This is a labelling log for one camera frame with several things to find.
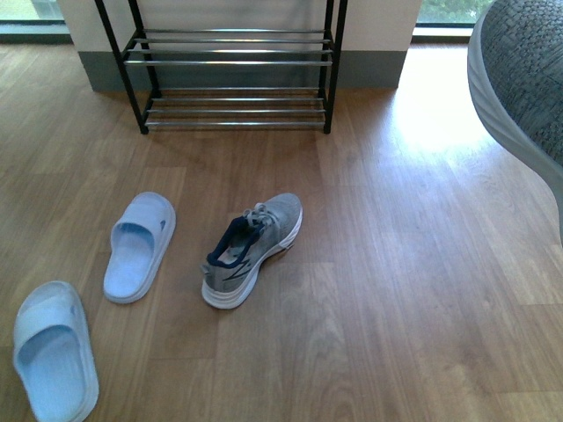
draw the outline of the window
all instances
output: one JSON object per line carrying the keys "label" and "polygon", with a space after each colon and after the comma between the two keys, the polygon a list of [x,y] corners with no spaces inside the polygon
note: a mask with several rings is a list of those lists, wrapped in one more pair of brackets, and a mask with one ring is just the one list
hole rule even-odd
{"label": "window", "polygon": [[2,0],[0,22],[62,21],[56,0]]}
{"label": "window", "polygon": [[422,0],[417,26],[473,26],[492,0]]}

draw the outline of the metal shoe rack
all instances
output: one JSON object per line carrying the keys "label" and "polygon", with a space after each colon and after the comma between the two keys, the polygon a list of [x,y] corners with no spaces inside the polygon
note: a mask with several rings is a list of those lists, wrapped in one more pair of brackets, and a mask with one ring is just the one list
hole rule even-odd
{"label": "metal shoe rack", "polygon": [[[95,2],[141,133],[149,133],[150,127],[322,128],[326,134],[330,133],[347,0],[340,0],[338,10],[334,0],[326,0],[324,28],[310,30],[148,29],[144,27],[137,1],[128,0],[135,32],[122,51],[104,0]],[[170,45],[174,48],[159,48]],[[305,86],[220,83],[163,87],[160,70],[172,66],[197,67],[201,72],[209,72],[210,67],[261,68],[268,72],[290,69],[289,73],[308,68],[313,69],[318,86],[315,83]],[[134,67],[146,68],[150,80],[150,95],[144,109],[131,83],[129,72]]]}

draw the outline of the gray sneaker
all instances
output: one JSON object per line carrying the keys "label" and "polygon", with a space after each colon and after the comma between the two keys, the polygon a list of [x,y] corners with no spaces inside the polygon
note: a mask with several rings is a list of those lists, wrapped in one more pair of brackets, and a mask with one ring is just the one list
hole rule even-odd
{"label": "gray sneaker", "polygon": [[219,309],[240,305],[256,284],[260,265],[293,245],[303,219],[301,201],[282,193],[235,218],[201,266],[201,294]]}

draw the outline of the slide sandal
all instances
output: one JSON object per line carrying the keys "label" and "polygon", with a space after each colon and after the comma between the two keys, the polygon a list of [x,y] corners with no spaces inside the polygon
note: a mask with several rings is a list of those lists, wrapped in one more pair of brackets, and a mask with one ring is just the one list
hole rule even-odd
{"label": "slide sandal", "polygon": [[39,421],[83,421],[98,401],[98,376],[77,291],[50,281],[16,316],[14,367]]}
{"label": "slide sandal", "polygon": [[149,291],[176,227],[172,204],[158,193],[140,193],[112,229],[112,255],[104,278],[111,302],[131,303]]}

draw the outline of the sneaker sole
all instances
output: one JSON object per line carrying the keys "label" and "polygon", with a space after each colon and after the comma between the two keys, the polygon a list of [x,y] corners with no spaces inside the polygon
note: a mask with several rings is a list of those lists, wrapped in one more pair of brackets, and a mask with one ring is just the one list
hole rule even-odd
{"label": "sneaker sole", "polygon": [[303,221],[303,209],[301,209],[299,213],[299,218],[297,219],[297,223],[295,227],[291,230],[286,238],[281,240],[276,246],[266,252],[262,258],[256,261],[256,264],[252,267],[248,275],[246,276],[245,280],[242,284],[232,292],[229,293],[222,293],[213,290],[208,284],[203,281],[203,285],[201,286],[201,295],[205,302],[209,305],[218,308],[218,309],[234,309],[237,306],[240,306],[242,302],[248,297],[248,295],[252,292],[254,285],[256,284],[256,280],[258,279],[258,272],[260,270],[260,266],[262,262],[266,259],[270,258],[271,256],[275,255],[278,252],[285,251],[289,249],[294,241],[296,240],[297,233],[299,233],[299,229],[301,228],[301,222]]}

